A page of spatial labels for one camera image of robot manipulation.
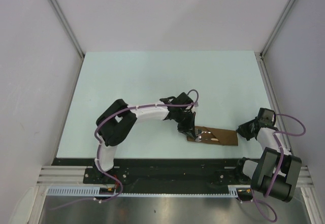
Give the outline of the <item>silver metal fork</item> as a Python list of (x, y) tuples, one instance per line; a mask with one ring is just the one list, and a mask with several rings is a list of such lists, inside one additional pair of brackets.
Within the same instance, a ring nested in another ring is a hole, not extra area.
[(202, 135), (202, 134), (212, 134), (212, 133), (210, 131), (205, 131), (205, 130), (196, 128), (195, 129), (195, 134), (199, 136), (199, 135)]

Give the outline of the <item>spoon with wooden handle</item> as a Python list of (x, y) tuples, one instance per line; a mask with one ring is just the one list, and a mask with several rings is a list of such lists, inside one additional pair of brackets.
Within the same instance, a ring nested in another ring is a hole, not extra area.
[(211, 138), (211, 137), (204, 137), (202, 135), (198, 136), (196, 139), (195, 139), (196, 142), (203, 142), (203, 143), (210, 143), (210, 144), (213, 144), (213, 143), (219, 143), (219, 140), (217, 138)]

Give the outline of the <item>brown cloth napkin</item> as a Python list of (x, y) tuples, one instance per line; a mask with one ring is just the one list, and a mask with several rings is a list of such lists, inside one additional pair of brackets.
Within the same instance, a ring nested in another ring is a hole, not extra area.
[[(224, 129), (217, 129), (212, 127), (204, 127), (204, 126), (196, 126), (195, 129), (202, 129), (205, 131), (210, 131), (212, 134), (202, 134), (204, 137), (211, 137), (217, 138), (219, 143), (213, 143), (211, 145), (222, 145), (222, 146), (238, 146), (238, 137), (237, 132), (234, 130), (224, 130)], [(186, 137), (188, 142), (195, 142), (195, 143), (203, 143), (203, 142), (196, 142), (195, 139), (191, 137)]]

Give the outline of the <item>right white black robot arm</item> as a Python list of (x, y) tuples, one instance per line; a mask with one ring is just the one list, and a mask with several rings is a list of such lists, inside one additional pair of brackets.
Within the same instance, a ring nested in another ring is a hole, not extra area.
[(252, 190), (283, 202), (292, 200), (297, 186), (302, 160), (292, 155), (279, 138), (280, 134), (300, 137), (303, 132), (293, 134), (280, 131), (276, 126), (277, 114), (267, 108), (260, 108), (257, 116), (240, 126), (236, 132), (249, 141), (257, 140), (263, 153), (259, 160), (242, 158), (238, 160), (234, 178), (240, 184), (250, 182)]

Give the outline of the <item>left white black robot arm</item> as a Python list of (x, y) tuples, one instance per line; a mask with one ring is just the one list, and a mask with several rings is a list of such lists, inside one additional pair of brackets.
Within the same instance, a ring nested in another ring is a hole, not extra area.
[(195, 89), (146, 105), (130, 106), (123, 99), (116, 100), (96, 120), (94, 136), (99, 146), (94, 160), (97, 167), (95, 178), (101, 183), (111, 180), (117, 146), (127, 138), (136, 123), (173, 120), (177, 122), (178, 132), (200, 141), (202, 137), (195, 130), (195, 107), (198, 106), (198, 100), (199, 93)]

